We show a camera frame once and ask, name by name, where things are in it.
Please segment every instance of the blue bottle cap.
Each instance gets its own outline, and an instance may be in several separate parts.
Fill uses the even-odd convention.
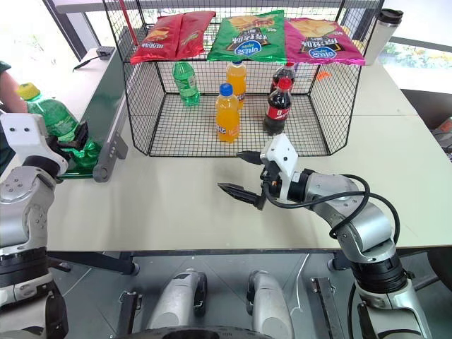
[[[232,85],[230,83],[223,83],[220,85],[220,94],[225,97],[232,95]]]

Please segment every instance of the red bottle cap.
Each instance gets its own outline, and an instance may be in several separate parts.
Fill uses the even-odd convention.
[[[288,77],[281,78],[278,81],[278,88],[281,90],[288,90],[292,86],[292,81]]]

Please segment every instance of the yellow bottle cap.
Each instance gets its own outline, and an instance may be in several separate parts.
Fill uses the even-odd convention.
[[[32,83],[23,83],[22,85],[19,85],[16,93],[24,100],[33,99],[35,96],[41,94],[40,90]]]

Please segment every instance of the cola bottle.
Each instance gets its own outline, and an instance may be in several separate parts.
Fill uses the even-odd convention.
[[[263,129],[269,136],[279,134],[284,130],[285,120],[289,115],[292,96],[290,78],[281,78],[276,90],[268,96],[267,115],[263,120]]]
[[[294,63],[293,62],[287,62],[285,66],[282,66],[278,68],[278,70],[273,74],[273,81],[271,83],[270,87],[270,94],[273,93],[276,89],[276,86],[278,85],[278,82],[281,78],[289,78],[292,84],[290,85],[290,89],[292,89],[292,86],[295,82],[295,70],[294,70]]]

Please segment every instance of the thermos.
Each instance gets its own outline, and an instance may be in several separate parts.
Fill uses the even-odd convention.
[[[389,8],[381,10],[364,57],[366,65],[372,65],[375,62],[396,28],[402,22],[402,16],[402,11],[395,11]]]

